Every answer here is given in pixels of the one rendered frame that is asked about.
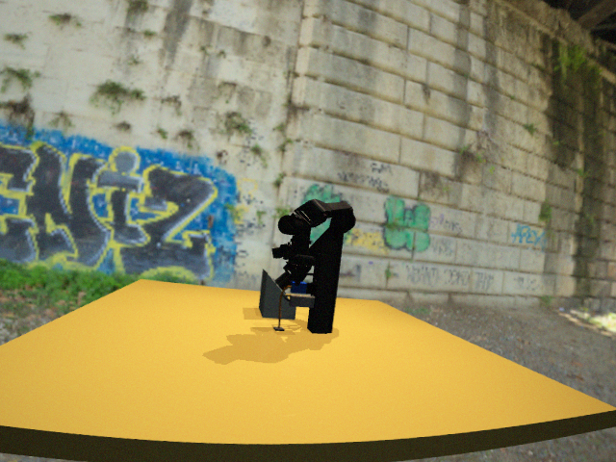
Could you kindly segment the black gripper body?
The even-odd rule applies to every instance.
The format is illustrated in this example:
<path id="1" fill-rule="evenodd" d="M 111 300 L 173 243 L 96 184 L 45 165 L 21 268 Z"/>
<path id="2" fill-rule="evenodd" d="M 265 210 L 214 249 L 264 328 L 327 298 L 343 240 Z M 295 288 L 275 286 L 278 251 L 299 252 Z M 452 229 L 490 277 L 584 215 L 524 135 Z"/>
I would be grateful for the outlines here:
<path id="1" fill-rule="evenodd" d="M 293 236 L 290 240 L 295 245 L 295 257 L 283 257 L 284 260 L 302 266 L 316 266 L 316 259 L 308 254 L 310 238 Z"/>

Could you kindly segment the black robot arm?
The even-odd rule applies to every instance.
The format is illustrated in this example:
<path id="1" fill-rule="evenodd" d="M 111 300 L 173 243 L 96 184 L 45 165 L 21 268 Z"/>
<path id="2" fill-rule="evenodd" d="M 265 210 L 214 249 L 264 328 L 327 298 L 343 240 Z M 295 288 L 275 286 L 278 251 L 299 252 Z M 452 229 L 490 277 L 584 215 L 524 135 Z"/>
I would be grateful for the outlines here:
<path id="1" fill-rule="evenodd" d="M 302 212 L 303 211 L 303 212 Z M 311 228 L 317 227 L 324 223 L 327 218 L 332 218 L 329 227 L 318 238 L 318 240 L 333 241 L 334 229 L 348 230 L 355 225 L 356 218 L 353 214 L 352 207 L 346 202 L 324 203 L 317 199 L 312 199 L 295 209 L 295 213 L 290 216 L 286 215 L 278 221 L 278 229 L 286 235 L 310 238 Z M 316 240 L 309 248 L 317 248 Z M 280 247 L 272 248 L 273 259 L 282 257 L 295 257 L 295 245 L 292 242 L 281 244 Z M 276 280 L 272 280 L 283 291 L 286 287 L 291 287 L 292 276 L 291 269 L 288 264 L 285 265 L 284 273 Z"/>

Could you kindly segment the black post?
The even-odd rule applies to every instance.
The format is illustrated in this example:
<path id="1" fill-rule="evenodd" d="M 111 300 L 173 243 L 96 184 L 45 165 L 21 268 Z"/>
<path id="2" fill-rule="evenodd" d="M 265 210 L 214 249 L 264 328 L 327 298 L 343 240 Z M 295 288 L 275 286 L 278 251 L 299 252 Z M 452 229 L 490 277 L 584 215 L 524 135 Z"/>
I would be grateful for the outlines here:
<path id="1" fill-rule="evenodd" d="M 334 229 L 333 241 L 318 240 L 321 242 L 319 249 L 320 259 L 317 262 L 317 289 L 315 306 L 309 308 L 307 328 L 311 333 L 327 334 L 333 332 L 333 323 L 338 292 L 340 265 L 343 249 L 344 232 L 342 229 Z M 317 252 L 316 250 L 316 260 Z M 314 268 L 314 275 L 315 275 Z M 313 283 L 314 281 L 313 275 Z"/>

